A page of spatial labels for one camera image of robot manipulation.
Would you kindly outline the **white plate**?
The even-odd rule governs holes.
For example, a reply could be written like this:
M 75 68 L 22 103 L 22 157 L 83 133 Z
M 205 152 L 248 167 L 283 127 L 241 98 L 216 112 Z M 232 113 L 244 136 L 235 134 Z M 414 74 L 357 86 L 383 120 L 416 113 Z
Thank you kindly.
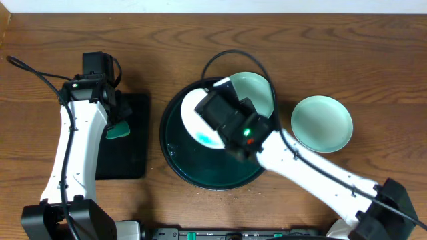
M 200 116 L 195 108 L 207 93 L 204 89 L 191 90 L 181 103 L 181 119 L 187 132 L 199 144 L 210 149 L 224 149 L 225 145 L 217 131 L 214 131 Z

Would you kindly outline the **pale green plate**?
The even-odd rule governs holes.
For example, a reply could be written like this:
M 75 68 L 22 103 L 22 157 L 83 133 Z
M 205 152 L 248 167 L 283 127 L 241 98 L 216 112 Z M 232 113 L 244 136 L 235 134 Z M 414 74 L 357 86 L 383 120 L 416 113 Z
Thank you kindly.
M 270 118 L 274 111 L 274 101 L 269 82 L 252 72 L 240 72 L 229 76 L 238 100 L 248 98 L 259 115 Z

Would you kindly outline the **green scouring sponge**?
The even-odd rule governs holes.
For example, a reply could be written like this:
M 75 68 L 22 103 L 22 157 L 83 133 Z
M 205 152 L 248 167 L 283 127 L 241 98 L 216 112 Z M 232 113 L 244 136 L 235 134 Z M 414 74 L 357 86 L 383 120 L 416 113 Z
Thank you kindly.
M 130 127 L 127 121 L 123 120 L 109 128 L 106 133 L 106 139 L 117 139 L 126 137 L 130 134 Z

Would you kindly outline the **light green plate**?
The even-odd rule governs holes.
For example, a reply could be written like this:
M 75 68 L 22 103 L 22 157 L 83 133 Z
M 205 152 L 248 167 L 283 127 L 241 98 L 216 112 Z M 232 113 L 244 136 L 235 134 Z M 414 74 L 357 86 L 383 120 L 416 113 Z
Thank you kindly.
M 350 142 L 354 125 L 343 104 L 331 97 L 314 95 L 295 106 L 291 128 L 304 147 L 318 153 L 332 153 Z

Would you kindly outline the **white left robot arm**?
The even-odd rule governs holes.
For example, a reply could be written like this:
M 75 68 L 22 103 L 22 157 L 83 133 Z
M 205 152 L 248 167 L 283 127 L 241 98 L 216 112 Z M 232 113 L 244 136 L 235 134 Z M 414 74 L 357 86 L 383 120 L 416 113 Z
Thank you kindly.
M 96 200 L 95 176 L 104 131 L 126 126 L 132 110 L 117 86 L 116 58 L 83 54 L 83 73 L 55 90 L 61 133 L 55 162 L 40 202 L 23 208 L 30 239 L 141 239 L 138 221 L 114 221 Z

